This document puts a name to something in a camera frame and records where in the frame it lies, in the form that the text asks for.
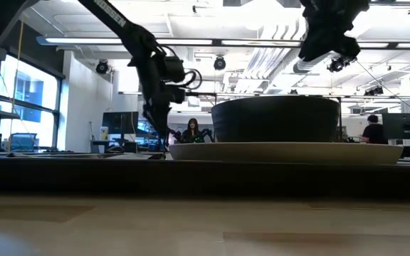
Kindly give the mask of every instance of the black shirt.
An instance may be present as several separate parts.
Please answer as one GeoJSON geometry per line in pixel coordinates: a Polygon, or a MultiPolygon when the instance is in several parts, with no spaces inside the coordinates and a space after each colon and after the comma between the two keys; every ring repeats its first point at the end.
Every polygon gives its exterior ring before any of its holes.
{"type": "Polygon", "coordinates": [[[388,144],[384,136],[384,127],[382,124],[370,124],[363,131],[363,137],[369,139],[370,144],[388,144]]]}

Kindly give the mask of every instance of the window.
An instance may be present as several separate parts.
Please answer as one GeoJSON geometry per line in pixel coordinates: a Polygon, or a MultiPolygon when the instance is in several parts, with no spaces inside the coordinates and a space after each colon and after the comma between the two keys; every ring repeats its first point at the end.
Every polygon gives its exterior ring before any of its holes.
{"type": "MultiPolygon", "coordinates": [[[[9,139],[13,133],[34,133],[38,146],[52,146],[53,142],[53,114],[46,111],[35,110],[28,107],[15,105],[15,113],[20,119],[2,119],[0,133],[2,139],[9,139]]],[[[10,112],[12,104],[0,101],[0,110],[10,112]]]]}
{"type": "Polygon", "coordinates": [[[23,61],[7,56],[1,64],[0,95],[54,110],[58,81],[23,61]]]}

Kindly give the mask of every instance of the person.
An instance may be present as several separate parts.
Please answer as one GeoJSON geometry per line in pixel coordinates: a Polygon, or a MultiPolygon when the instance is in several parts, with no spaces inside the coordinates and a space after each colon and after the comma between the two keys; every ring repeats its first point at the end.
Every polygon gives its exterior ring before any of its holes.
{"type": "Polygon", "coordinates": [[[188,121],[188,129],[182,134],[182,141],[186,143],[192,143],[198,134],[199,124],[197,123],[197,119],[191,118],[188,121]]]}
{"type": "Polygon", "coordinates": [[[370,144],[388,144],[389,141],[384,136],[384,127],[378,124],[379,118],[372,114],[368,117],[369,125],[363,131],[363,142],[370,144]]]}

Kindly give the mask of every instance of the security camera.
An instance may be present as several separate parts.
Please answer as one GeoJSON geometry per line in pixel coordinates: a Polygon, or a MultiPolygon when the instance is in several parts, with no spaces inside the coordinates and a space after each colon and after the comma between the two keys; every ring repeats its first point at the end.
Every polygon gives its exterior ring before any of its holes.
{"type": "Polygon", "coordinates": [[[216,57],[216,60],[214,61],[214,69],[223,70],[224,68],[226,68],[226,61],[224,60],[224,57],[216,57]]]}
{"type": "Polygon", "coordinates": [[[108,65],[108,60],[99,60],[96,66],[96,72],[101,75],[110,73],[110,66],[108,65]]]}

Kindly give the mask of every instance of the computer monitor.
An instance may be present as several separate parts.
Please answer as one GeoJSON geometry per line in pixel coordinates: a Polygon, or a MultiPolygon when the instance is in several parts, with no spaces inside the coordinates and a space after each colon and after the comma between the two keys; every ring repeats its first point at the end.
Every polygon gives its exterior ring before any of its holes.
{"type": "Polygon", "coordinates": [[[382,114],[387,139],[410,139],[410,113],[382,114]]]}
{"type": "Polygon", "coordinates": [[[139,112],[105,112],[102,125],[108,127],[108,134],[134,134],[139,112]]]}

